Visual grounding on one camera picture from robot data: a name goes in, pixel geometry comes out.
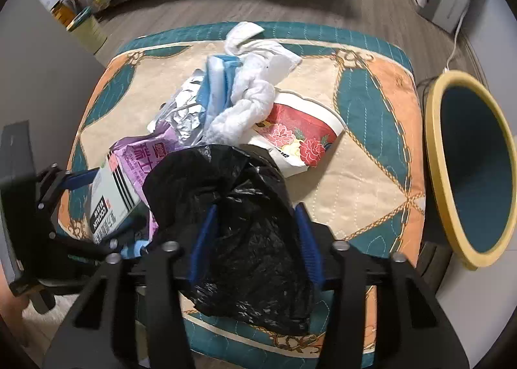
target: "quilted cushion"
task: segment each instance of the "quilted cushion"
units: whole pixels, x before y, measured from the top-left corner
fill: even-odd
[[[303,58],[278,87],[312,98],[338,112],[345,132],[316,168],[287,179],[292,202],[304,201],[315,222],[363,252],[404,252],[416,263],[423,227],[422,120],[413,72],[396,46],[347,29],[303,23],[259,22],[259,38],[274,39]],[[95,88],[74,143],[69,168],[99,166],[118,139],[146,134],[160,105],[206,56],[224,51],[236,23],[173,29],[138,38],[110,62]],[[88,189],[66,193],[59,224],[85,238]],[[310,333],[282,336],[228,318],[207,317],[182,298],[190,345],[197,352],[237,365],[315,367],[325,336],[332,292],[319,294]],[[375,289],[366,294],[363,365],[375,347]],[[145,324],[139,307],[137,320]]]

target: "purple snack package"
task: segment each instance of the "purple snack package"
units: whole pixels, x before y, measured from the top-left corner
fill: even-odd
[[[178,145],[176,132],[167,122],[159,125],[152,134],[123,138],[111,147],[124,173],[147,207],[149,207],[149,204],[142,191],[145,177],[168,153],[178,147],[180,146]],[[151,213],[149,219],[150,240],[157,227]]]

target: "wooden floor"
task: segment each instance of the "wooden floor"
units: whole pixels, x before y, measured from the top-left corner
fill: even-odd
[[[348,28],[383,38],[412,61],[415,81],[441,73],[451,37],[418,15],[413,0],[131,0],[101,12],[110,35],[97,53],[107,64],[124,43],[171,28],[223,21],[299,21]],[[451,68],[479,77],[460,38]]]

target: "crumpled foil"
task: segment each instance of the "crumpled foil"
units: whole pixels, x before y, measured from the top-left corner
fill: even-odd
[[[197,93],[203,82],[204,72],[196,69],[181,89],[162,106],[160,112],[147,126],[153,132],[161,122],[168,122],[175,129],[178,142],[182,146],[197,144],[203,135],[201,117],[205,108],[196,103]]]

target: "crumpled white plastic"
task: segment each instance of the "crumpled white plastic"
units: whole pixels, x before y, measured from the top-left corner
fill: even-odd
[[[232,87],[233,106],[225,109],[205,130],[203,142],[234,145],[244,132],[270,114],[275,100],[275,86],[301,62],[300,56],[279,43],[250,38],[264,31],[252,22],[240,22],[227,35],[224,49],[237,56],[242,66]]]

